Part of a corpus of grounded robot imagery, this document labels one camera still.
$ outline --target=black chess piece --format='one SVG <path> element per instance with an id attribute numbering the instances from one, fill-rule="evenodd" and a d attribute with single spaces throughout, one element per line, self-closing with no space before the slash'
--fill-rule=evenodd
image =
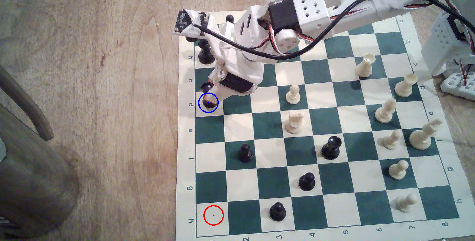
<path id="1" fill-rule="evenodd" d="M 338 136 L 332 136 L 322 147 L 322 156 L 328 160 L 333 160 L 340 154 L 341 139 Z"/>
<path id="2" fill-rule="evenodd" d="M 315 187 L 315 175 L 311 172 L 307 172 L 306 174 L 300 177 L 298 181 L 298 185 L 304 191 L 310 191 Z"/>
<path id="3" fill-rule="evenodd" d="M 241 149 L 238 152 L 237 157 L 244 163 L 251 161 L 254 153 L 252 153 L 252 149 L 248 144 L 243 144 Z"/>
<path id="4" fill-rule="evenodd" d="M 269 215 L 270 218 L 274 221 L 282 221 L 285 218 L 285 208 L 281 202 L 277 202 L 272 207 L 270 207 Z"/>
<path id="5" fill-rule="evenodd" d="M 200 40 L 198 46 L 201 48 L 201 51 L 198 54 L 199 62 L 205 65 L 209 65 L 214 62 L 214 56 L 211 54 L 210 44 L 207 40 Z"/>

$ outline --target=white pawn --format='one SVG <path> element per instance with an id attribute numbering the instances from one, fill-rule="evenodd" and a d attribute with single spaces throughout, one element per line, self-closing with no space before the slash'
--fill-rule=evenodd
<path id="1" fill-rule="evenodd" d="M 384 102 L 384 104 L 376 110 L 374 116 L 381 123 L 388 123 L 392 119 L 392 114 L 396 110 L 396 100 L 394 98 Z"/>
<path id="2" fill-rule="evenodd" d="M 406 176 L 406 170 L 409 167 L 409 163 L 405 160 L 399 160 L 396 164 L 389 167 L 389 175 L 396 180 L 400 180 Z"/>
<path id="3" fill-rule="evenodd" d="M 302 131 L 302 119 L 304 118 L 304 113 L 291 111 L 289 112 L 289 120 L 285 124 L 285 129 L 291 134 L 298 134 Z"/>
<path id="4" fill-rule="evenodd" d="M 399 145 L 399 140 L 402 138 L 401 131 L 394 130 L 391 135 L 384 137 L 383 144 L 384 147 L 394 150 Z"/>
<path id="5" fill-rule="evenodd" d="M 406 213 L 409 212 L 412 209 L 412 206 L 417 202 L 419 202 L 419 198 L 415 194 L 410 193 L 406 197 L 399 196 L 396 199 L 396 206 L 398 207 L 398 210 Z"/>
<path id="6" fill-rule="evenodd" d="M 361 63 L 359 63 L 355 68 L 355 73 L 362 78 L 369 77 L 371 73 L 373 73 L 373 67 L 371 65 L 375 60 L 376 57 L 373 54 L 364 54 L 363 61 L 361 61 Z"/>
<path id="7" fill-rule="evenodd" d="M 300 101 L 300 88 L 298 85 L 290 86 L 290 91 L 285 95 L 285 99 L 289 104 L 297 104 Z"/>
<path id="8" fill-rule="evenodd" d="M 417 82 L 416 74 L 406 74 L 404 80 L 398 82 L 394 87 L 394 92 L 400 97 L 408 97 L 412 93 L 412 86 Z"/>
<path id="9" fill-rule="evenodd" d="M 409 142 L 414 148 L 419 150 L 427 149 L 431 143 L 431 137 L 442 127 L 442 120 L 436 118 L 424 124 L 422 130 L 413 131 L 409 135 Z"/>

